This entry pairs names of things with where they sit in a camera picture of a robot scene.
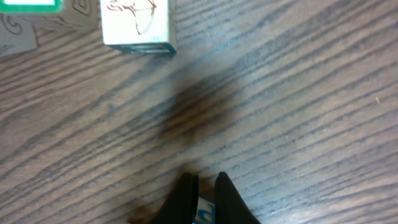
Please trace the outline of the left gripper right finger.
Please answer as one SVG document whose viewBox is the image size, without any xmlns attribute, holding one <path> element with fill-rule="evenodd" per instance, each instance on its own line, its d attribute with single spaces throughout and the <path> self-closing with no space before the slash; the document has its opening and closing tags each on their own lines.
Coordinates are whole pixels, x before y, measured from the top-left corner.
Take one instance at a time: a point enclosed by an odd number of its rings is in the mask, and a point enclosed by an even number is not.
<svg viewBox="0 0 398 224">
<path fill-rule="evenodd" d="M 225 172 L 215 180 L 215 223 L 260 224 Z"/>
</svg>

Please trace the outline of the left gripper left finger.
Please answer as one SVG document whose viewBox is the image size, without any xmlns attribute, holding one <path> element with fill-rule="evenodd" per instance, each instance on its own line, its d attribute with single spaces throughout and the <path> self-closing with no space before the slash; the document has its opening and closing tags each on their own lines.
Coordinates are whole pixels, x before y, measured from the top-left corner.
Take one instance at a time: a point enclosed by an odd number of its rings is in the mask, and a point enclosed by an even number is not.
<svg viewBox="0 0 398 224">
<path fill-rule="evenodd" d="M 197 212 L 198 176 L 183 173 L 150 224 L 192 224 Z"/>
</svg>

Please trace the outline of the umbrella block blue side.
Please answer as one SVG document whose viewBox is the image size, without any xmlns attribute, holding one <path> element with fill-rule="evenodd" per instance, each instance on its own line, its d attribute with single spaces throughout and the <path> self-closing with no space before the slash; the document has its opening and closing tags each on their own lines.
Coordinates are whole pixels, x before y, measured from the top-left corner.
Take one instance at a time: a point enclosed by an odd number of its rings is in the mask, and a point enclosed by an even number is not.
<svg viewBox="0 0 398 224">
<path fill-rule="evenodd" d="M 176 0 L 101 0 L 103 43 L 128 54 L 174 54 Z"/>
</svg>

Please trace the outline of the block yellow C side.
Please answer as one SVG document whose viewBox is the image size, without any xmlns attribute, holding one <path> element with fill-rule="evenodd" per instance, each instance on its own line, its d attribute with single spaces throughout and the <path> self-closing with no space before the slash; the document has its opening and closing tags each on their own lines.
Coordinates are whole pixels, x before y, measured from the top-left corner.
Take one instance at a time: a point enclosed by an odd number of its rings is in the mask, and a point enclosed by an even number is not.
<svg viewBox="0 0 398 224">
<path fill-rule="evenodd" d="M 200 187 L 193 224 L 215 224 L 215 194 L 213 187 Z"/>
</svg>

